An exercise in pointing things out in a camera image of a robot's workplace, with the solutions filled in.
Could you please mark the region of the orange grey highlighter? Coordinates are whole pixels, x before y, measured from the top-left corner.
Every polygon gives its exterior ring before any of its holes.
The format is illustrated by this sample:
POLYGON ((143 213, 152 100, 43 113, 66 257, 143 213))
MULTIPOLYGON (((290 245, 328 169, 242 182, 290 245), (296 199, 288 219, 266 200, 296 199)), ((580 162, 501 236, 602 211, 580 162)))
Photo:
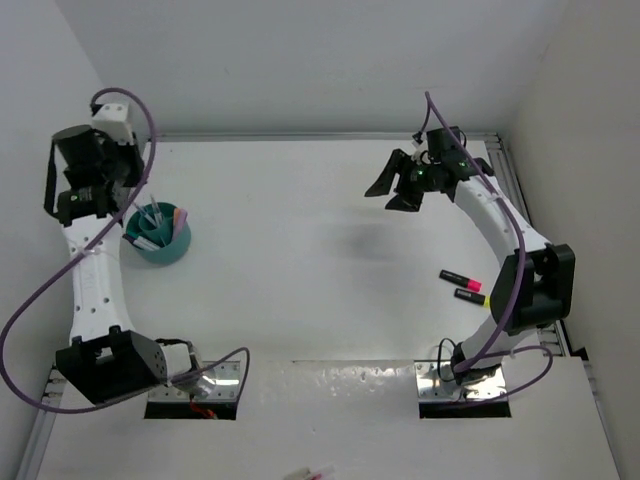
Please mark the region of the orange grey highlighter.
POLYGON ((181 214, 181 209, 178 207, 175 208, 173 211, 173 218, 172 218, 172 230, 176 228, 180 214, 181 214))

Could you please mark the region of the purple highlighter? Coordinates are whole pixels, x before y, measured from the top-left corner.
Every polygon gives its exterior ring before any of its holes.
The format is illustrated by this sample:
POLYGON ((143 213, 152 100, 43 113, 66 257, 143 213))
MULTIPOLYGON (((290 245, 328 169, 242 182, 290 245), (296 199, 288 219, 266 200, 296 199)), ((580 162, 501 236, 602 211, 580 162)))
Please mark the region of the purple highlighter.
POLYGON ((188 217, 188 212, 183 208, 180 208, 180 209, 181 209, 181 214, 180 214, 177 226, 172 231, 172 239, 173 240, 176 240, 178 238, 178 236, 180 235, 180 233, 182 232, 184 226, 186 225, 186 221, 187 221, 187 217, 188 217))

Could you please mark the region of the pink black highlighter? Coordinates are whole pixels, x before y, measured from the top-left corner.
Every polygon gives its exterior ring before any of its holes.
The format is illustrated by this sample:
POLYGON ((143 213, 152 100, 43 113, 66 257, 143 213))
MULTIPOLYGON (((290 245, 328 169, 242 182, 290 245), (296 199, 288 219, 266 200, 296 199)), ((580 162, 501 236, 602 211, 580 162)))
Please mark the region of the pink black highlighter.
POLYGON ((441 270, 439 278, 472 292, 478 293, 482 289, 480 282, 448 270, 441 270))

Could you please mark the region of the yellow black highlighter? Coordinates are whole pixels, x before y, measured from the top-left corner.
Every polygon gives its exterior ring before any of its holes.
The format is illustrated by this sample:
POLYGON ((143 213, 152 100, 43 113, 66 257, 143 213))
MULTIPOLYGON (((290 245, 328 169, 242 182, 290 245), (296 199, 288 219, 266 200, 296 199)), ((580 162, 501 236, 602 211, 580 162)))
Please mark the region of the yellow black highlighter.
POLYGON ((488 296, 461 288, 457 288, 454 291, 454 297, 486 308, 490 305, 490 298, 488 296))

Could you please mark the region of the clear purple ballpoint pen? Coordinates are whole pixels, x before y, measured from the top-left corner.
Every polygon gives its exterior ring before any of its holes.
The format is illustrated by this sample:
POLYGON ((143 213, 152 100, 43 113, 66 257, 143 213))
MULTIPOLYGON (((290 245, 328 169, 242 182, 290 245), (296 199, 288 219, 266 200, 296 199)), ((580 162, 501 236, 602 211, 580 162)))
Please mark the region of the clear purple ballpoint pen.
POLYGON ((144 209, 143 207, 141 207, 140 205, 138 205, 137 203, 133 203, 133 206, 135 207, 136 211, 140 214, 141 218, 144 218, 153 228, 157 227, 157 224, 155 222, 155 218, 152 217, 146 209, 144 209))

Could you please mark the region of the purple capped white marker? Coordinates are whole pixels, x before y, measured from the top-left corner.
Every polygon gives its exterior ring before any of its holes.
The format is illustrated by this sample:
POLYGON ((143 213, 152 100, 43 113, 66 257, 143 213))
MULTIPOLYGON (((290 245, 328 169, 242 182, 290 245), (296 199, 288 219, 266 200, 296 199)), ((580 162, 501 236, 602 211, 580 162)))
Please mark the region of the purple capped white marker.
POLYGON ((160 247, 144 237, 134 237, 130 234, 124 234, 123 238, 131 245, 144 251, 158 251, 160 247))

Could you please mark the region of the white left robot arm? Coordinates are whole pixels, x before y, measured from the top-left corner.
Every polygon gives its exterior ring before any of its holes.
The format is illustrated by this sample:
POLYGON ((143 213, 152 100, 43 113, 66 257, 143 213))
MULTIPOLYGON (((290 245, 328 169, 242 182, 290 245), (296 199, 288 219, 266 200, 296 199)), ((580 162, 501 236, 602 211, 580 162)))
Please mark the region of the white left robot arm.
POLYGON ((387 140, 180 142, 161 179, 193 206, 194 233, 153 252, 149 279, 121 277, 123 228, 89 215, 64 229, 74 267, 70 344, 56 364, 91 403, 159 385, 203 398, 231 343, 276 360, 362 356, 375 314, 350 313, 351 263, 390 258, 358 204, 394 152, 387 140))

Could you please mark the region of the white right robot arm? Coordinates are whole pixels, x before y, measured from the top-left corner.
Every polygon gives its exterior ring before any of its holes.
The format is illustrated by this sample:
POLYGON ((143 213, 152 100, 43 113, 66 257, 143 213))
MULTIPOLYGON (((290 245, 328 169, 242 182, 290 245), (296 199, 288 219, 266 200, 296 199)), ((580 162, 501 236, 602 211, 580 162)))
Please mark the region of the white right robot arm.
POLYGON ((452 377, 461 384, 493 372, 527 336, 569 314, 576 257, 529 224, 489 163, 464 148, 456 127, 429 131, 412 153, 393 150, 365 194, 387 195, 387 209, 413 213, 428 193, 443 194, 462 210, 500 265, 488 318, 454 348, 452 377))

